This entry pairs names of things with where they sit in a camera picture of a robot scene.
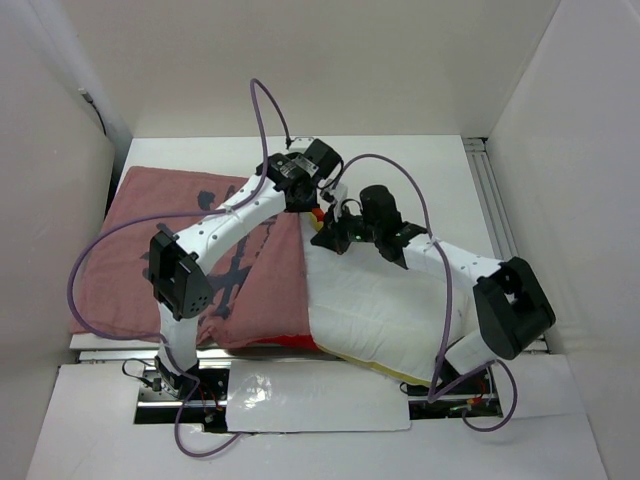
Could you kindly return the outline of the white pillow with yellow edge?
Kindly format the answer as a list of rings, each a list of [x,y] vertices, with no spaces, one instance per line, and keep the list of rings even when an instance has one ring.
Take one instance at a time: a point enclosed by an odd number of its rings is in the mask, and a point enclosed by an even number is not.
[[[469,299],[446,301],[445,283],[385,261],[371,244],[343,255],[312,245],[312,217],[300,217],[311,336],[323,351],[396,380],[428,385],[445,314],[451,339],[464,333]]]

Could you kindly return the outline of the pink and red pillowcase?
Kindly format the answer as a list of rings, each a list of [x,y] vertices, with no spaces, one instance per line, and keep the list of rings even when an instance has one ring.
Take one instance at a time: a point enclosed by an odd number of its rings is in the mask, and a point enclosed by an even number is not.
[[[162,212],[173,232],[239,190],[243,177],[133,167],[121,183],[103,227]],[[160,315],[148,280],[153,220],[127,227],[92,249],[76,287],[76,307],[98,330],[138,337],[156,332]],[[214,298],[198,318],[197,341],[222,348],[254,343],[315,350],[310,333],[306,263],[300,221],[280,214],[261,223],[216,263],[208,276]]]

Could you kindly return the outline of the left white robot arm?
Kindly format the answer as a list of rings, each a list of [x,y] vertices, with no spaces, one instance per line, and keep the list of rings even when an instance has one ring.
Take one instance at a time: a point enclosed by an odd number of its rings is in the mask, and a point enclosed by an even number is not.
[[[160,314],[155,365],[172,397],[183,400],[197,387],[198,317],[214,299],[207,275],[217,261],[268,218],[316,208],[320,182],[343,164],[328,144],[310,139],[304,149],[269,156],[199,222],[176,234],[160,231],[152,237],[149,280]]]

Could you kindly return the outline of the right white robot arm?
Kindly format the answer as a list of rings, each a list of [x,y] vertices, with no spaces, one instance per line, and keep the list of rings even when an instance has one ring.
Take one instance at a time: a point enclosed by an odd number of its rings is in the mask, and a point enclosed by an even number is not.
[[[388,262],[426,273],[445,284],[445,321],[430,384],[460,391],[471,372],[497,360],[513,360],[549,330],[556,315],[530,264],[476,255],[438,240],[427,228],[403,220],[383,185],[364,188],[360,212],[350,212],[344,185],[323,194],[328,211],[314,246],[344,254],[354,243],[371,243]],[[478,327],[451,340],[453,292],[473,299]]]

